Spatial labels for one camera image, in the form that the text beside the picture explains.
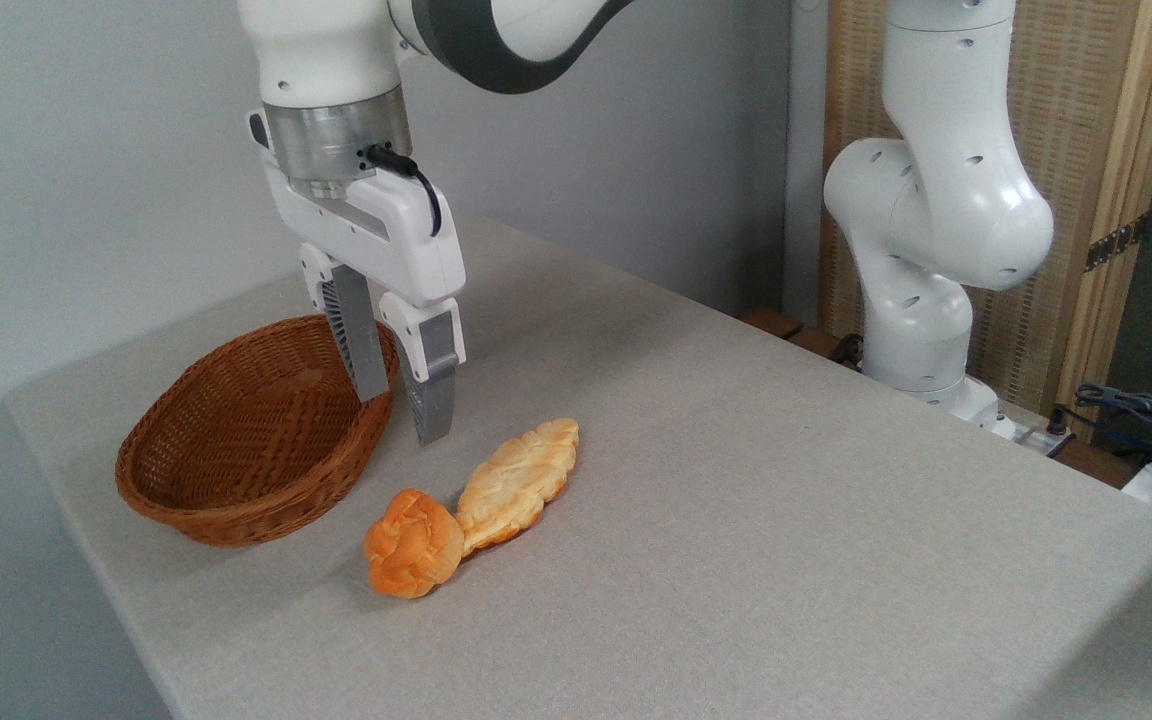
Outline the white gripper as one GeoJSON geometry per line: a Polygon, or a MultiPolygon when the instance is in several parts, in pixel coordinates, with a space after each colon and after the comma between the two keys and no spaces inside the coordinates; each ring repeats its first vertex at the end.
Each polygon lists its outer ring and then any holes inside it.
{"type": "Polygon", "coordinates": [[[419,444],[439,441],[450,432],[454,378],[467,361],[460,306],[450,300],[467,273],[444,196],[367,156],[374,146],[410,150],[403,111],[262,108],[248,127],[279,215],[310,242],[300,247],[306,291],[358,400],[389,391],[366,275],[391,290],[380,300],[381,319],[401,342],[419,444]]]}

